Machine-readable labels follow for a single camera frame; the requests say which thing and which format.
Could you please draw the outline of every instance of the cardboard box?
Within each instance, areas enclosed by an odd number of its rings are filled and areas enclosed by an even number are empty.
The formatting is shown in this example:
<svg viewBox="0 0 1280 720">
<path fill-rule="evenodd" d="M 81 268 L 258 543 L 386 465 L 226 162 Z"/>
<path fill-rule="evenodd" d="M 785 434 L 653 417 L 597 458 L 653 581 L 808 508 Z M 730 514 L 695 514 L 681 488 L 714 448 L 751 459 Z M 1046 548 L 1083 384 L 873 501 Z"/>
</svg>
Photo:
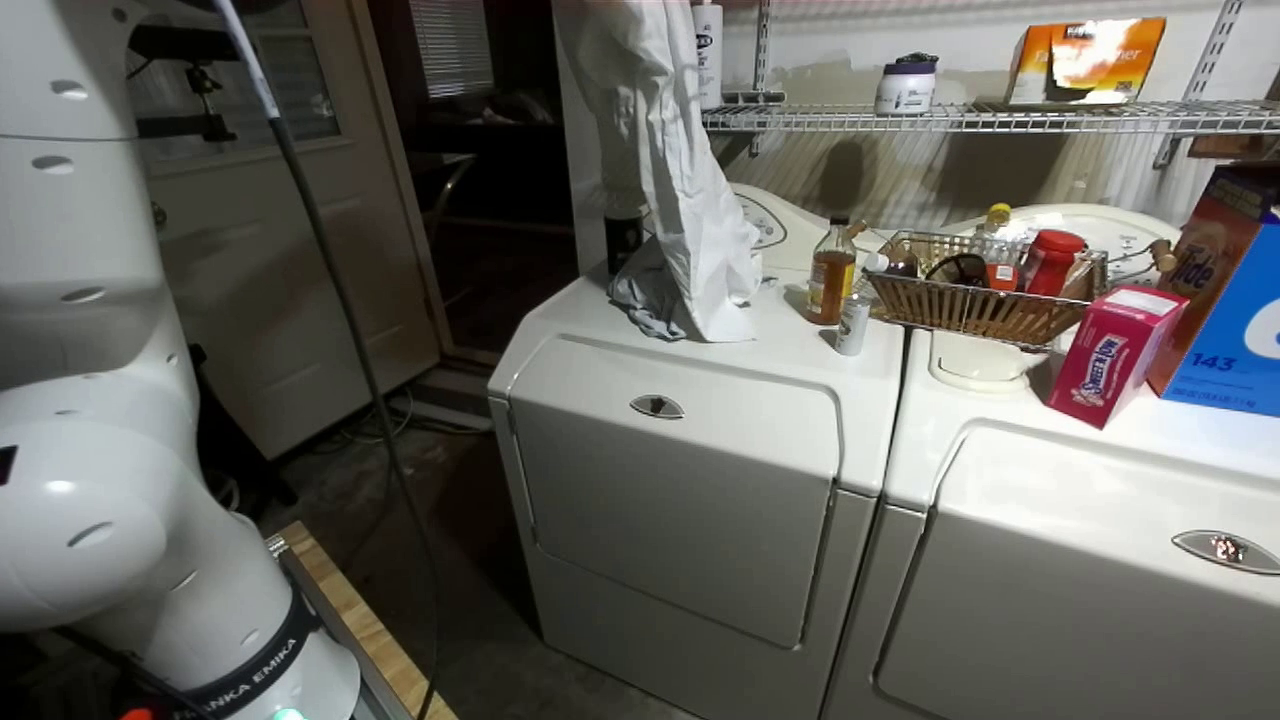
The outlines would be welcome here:
<svg viewBox="0 0 1280 720">
<path fill-rule="evenodd" d="M 1159 36 L 1166 16 L 1031 23 L 1010 104 L 1129 104 L 1157 66 Z"/>
<path fill-rule="evenodd" d="M 1209 182 L 1166 288 L 1191 303 L 1152 364 L 1152 388 L 1280 417 L 1280 166 L 1236 166 Z"/>
<path fill-rule="evenodd" d="M 1050 408 L 1106 427 L 1131 388 L 1144 384 L 1184 308 L 1190 301 L 1182 298 L 1139 288 L 1121 288 L 1106 301 L 1093 301 L 1067 361 L 1056 373 Z"/>
</svg>

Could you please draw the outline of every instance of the dryer door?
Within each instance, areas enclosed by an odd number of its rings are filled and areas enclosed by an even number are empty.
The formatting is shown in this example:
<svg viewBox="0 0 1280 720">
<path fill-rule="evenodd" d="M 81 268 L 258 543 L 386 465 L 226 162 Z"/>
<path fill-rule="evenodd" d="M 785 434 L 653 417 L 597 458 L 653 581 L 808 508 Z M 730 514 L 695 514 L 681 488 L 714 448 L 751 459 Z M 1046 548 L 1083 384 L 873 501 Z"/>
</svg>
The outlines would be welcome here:
<svg viewBox="0 0 1280 720">
<path fill-rule="evenodd" d="M 1274 720 L 1280 486 L 974 427 L 876 685 L 948 720 Z"/>
<path fill-rule="evenodd" d="M 544 554 L 801 645 L 839 473 L 828 388 L 557 335 L 519 369 L 511 425 Z"/>
</svg>

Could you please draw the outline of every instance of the floor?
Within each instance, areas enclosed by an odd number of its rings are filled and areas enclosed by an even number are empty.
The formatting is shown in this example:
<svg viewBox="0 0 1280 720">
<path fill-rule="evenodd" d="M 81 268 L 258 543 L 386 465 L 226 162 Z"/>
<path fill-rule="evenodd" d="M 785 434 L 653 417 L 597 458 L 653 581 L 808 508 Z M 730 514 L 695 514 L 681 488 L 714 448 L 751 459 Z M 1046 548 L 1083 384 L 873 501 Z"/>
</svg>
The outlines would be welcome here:
<svg viewBox="0 0 1280 720">
<path fill-rule="evenodd" d="M 435 384 L 408 394 L 432 406 Z M 493 434 L 400 417 L 398 406 L 391 427 L 404 492 L 377 422 L 356 417 L 279 459 L 301 503 L 274 508 L 266 527 L 303 520 L 464 720 L 686 720 L 539 645 Z"/>
</svg>

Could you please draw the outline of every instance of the white dryer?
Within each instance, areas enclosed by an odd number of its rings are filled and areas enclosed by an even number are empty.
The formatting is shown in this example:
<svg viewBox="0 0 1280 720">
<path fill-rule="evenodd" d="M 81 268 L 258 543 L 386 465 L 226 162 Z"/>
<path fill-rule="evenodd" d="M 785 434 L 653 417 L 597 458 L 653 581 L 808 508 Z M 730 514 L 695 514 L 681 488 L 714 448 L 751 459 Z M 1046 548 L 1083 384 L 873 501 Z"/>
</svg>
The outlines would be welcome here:
<svg viewBox="0 0 1280 720">
<path fill-rule="evenodd" d="M 824 716 L 1275 716 L 1280 422 L 1139 394 L 1095 434 L 1046 408 L 1040 375 L 1010 344 L 914 334 Z"/>
<path fill-rule="evenodd" d="M 777 213 L 757 207 L 777 268 L 808 268 L 824 219 Z M 816 716 L 904 334 L 876 323 L 839 357 L 777 280 L 757 342 L 660 344 L 601 283 L 525 317 L 488 384 L 539 632 L 695 716 Z"/>
</svg>

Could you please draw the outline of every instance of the blue box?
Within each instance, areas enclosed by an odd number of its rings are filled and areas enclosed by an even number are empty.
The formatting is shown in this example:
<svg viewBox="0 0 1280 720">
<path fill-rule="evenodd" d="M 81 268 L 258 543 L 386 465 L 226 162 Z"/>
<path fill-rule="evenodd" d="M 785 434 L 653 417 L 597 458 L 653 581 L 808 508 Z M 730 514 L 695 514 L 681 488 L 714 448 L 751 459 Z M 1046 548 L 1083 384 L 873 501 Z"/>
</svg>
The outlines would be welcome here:
<svg viewBox="0 0 1280 720">
<path fill-rule="evenodd" d="M 1280 417 L 1280 169 L 1221 169 L 1166 280 L 1190 298 L 1150 379 L 1167 399 Z"/>
</svg>

